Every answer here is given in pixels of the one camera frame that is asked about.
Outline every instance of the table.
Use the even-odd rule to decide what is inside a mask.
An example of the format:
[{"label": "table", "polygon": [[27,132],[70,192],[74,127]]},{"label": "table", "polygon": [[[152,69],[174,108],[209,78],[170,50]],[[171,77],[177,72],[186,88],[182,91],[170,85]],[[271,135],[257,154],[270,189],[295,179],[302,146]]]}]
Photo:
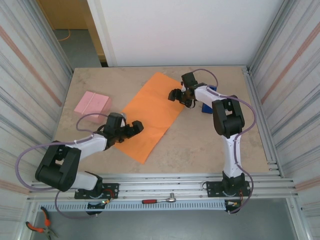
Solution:
[{"label": "table", "polygon": [[[102,67],[76,68],[63,107],[55,139],[61,142],[81,139],[88,135],[79,132],[75,124],[79,119],[74,109],[86,91],[111,97],[112,112],[122,109],[138,93],[141,87],[156,72],[161,72],[177,81],[181,75],[198,68],[206,68],[217,76],[218,91],[225,95],[236,95],[250,102],[241,67]],[[194,73],[198,82],[215,84],[213,77],[205,71]],[[211,114],[201,112],[202,103],[195,108],[185,108],[162,139],[155,146],[145,164],[140,164],[125,153],[111,147],[83,159],[79,171],[96,174],[106,173],[220,173],[224,167],[224,147],[221,136],[213,127]],[[241,106],[245,128],[253,121],[253,114]],[[81,128],[95,131],[99,125],[82,121]],[[243,167],[254,173],[269,170],[258,128],[255,126],[241,137],[241,161]]]}]

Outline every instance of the pink box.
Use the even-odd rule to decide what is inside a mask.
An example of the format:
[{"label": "pink box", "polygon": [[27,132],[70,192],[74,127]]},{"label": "pink box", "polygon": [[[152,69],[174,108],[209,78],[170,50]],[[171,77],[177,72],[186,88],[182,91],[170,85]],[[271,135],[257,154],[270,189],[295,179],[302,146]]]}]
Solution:
[{"label": "pink box", "polygon": [[[86,114],[101,113],[107,114],[111,108],[111,98],[95,92],[86,91],[78,105],[75,107],[74,112],[81,118]],[[85,117],[83,120],[102,124],[105,117],[101,115],[91,115]]]}]

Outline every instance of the black mounting plate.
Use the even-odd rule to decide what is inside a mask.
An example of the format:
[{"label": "black mounting plate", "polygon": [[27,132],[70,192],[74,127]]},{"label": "black mounting plate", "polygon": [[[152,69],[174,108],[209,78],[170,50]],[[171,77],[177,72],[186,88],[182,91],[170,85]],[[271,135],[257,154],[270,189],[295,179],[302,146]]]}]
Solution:
[{"label": "black mounting plate", "polygon": [[98,197],[92,197],[88,194],[88,192],[84,193],[83,191],[75,191],[74,198],[75,199],[111,199],[111,193],[108,190],[113,192],[113,198],[117,199],[119,194],[119,183],[103,183],[102,184],[102,193]]},{"label": "black mounting plate", "polygon": [[206,192],[208,194],[208,198],[217,198],[217,197],[240,197],[239,192],[242,191],[244,197],[249,196],[251,191],[250,185],[248,181],[244,182],[244,186],[242,186],[238,192],[228,195],[224,192],[224,188],[221,181],[207,181],[206,182]]}]

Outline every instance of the orange sheet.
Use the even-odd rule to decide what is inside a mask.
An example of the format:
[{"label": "orange sheet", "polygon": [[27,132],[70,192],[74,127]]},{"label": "orange sheet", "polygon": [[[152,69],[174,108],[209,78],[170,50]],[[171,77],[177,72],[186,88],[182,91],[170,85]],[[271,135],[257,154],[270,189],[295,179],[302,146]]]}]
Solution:
[{"label": "orange sheet", "polygon": [[142,122],[144,129],[138,135],[117,143],[115,147],[141,164],[147,160],[165,132],[184,109],[178,101],[168,100],[173,89],[180,89],[178,81],[157,72],[122,110],[127,123]]}]

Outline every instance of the blue block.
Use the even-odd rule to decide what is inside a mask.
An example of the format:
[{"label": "blue block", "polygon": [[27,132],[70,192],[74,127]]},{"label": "blue block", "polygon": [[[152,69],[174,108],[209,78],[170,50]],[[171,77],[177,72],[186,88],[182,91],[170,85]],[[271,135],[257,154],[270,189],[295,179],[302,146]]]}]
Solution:
[{"label": "blue block", "polygon": [[[217,91],[217,88],[216,88],[215,86],[211,86],[210,88],[211,88],[212,90],[214,90],[214,91]],[[201,112],[203,112],[203,113],[205,113],[205,114],[212,114],[212,113],[213,113],[212,108],[211,108],[210,106],[204,104],[204,103],[202,104],[202,110],[201,110]]]}]

